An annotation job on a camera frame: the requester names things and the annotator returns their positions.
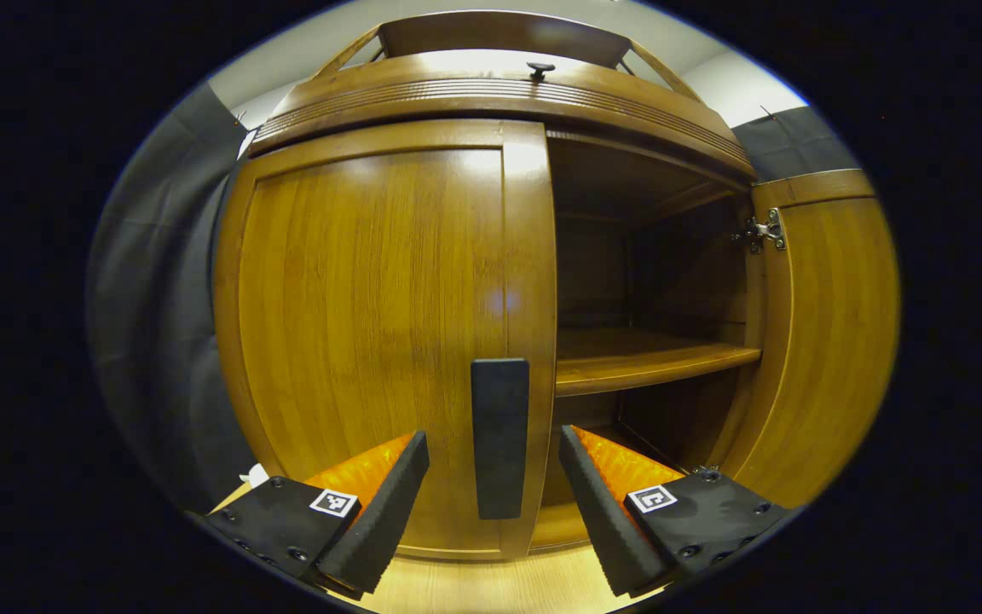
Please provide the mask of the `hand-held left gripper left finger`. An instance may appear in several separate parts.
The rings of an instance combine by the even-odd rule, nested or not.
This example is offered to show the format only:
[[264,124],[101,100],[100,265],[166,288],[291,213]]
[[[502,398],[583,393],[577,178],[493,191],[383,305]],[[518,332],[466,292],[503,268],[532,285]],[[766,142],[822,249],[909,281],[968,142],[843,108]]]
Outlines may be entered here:
[[308,481],[268,477],[201,525],[295,582],[360,598],[392,563],[429,467],[425,433],[410,432]]

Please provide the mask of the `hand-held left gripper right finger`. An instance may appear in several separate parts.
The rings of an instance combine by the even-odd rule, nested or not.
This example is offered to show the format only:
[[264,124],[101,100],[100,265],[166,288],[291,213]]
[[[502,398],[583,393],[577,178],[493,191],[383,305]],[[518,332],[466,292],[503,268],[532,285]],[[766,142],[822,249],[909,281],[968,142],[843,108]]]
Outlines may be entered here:
[[716,574],[790,519],[716,469],[684,474],[574,425],[558,459],[615,595]]

